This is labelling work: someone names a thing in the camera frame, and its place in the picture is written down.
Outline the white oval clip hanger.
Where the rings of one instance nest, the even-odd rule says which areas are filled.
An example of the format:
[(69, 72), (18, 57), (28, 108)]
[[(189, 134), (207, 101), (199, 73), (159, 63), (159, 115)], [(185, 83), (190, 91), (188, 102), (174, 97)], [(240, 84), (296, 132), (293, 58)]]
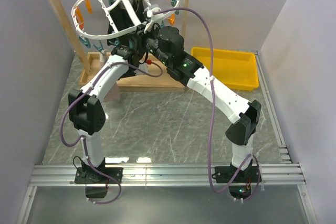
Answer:
[(106, 35), (91, 35), (85, 32), (84, 21), (79, 6), (85, 3), (88, 13), (92, 13), (89, 0), (77, 0), (71, 9), (72, 20), (75, 30), (80, 39), (115, 39), (121, 36), (131, 34), (138, 28), (143, 27), (144, 32), (151, 31), (154, 24), (169, 20), (173, 25), (175, 12), (180, 6), (180, 0), (171, 0), (172, 8), (169, 10), (161, 10), (155, 4), (151, 4), (149, 0), (98, 0), (108, 24), (112, 31)]

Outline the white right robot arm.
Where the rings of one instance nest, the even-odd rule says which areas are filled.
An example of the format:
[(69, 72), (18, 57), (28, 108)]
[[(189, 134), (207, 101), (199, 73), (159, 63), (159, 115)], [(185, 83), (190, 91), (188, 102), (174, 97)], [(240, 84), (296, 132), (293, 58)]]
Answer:
[(231, 122), (225, 135), (233, 145), (232, 178), (243, 182), (252, 173), (252, 139), (260, 118), (261, 104), (248, 101), (221, 83), (195, 57), (184, 50), (177, 28), (139, 25), (131, 38), (140, 55), (152, 54), (165, 65), (170, 77), (196, 91), (218, 108)]

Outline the pink and cream underwear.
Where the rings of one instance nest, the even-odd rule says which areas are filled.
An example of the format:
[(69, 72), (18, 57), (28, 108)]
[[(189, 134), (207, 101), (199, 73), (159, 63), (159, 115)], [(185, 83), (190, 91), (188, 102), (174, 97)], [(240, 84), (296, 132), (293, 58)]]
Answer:
[[(103, 49), (102, 52), (99, 53), (99, 61), (101, 69), (105, 66), (107, 60), (108, 60), (107, 51)], [(104, 102), (120, 101), (120, 95), (121, 95), (120, 89), (118, 85), (115, 83), (105, 96)]]

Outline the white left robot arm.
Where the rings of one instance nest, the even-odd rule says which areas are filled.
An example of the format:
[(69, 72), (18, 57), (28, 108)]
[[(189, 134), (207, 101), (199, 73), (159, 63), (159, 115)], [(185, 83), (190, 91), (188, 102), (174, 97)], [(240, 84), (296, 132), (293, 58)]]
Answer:
[(116, 82), (129, 70), (134, 70), (132, 66), (139, 66), (140, 59), (136, 50), (125, 46), (116, 47), (91, 81), (80, 90), (69, 92), (69, 104), (76, 101), (69, 111), (69, 119), (80, 135), (83, 149), (79, 173), (93, 183), (100, 183), (106, 177), (100, 136), (106, 121), (102, 102)]

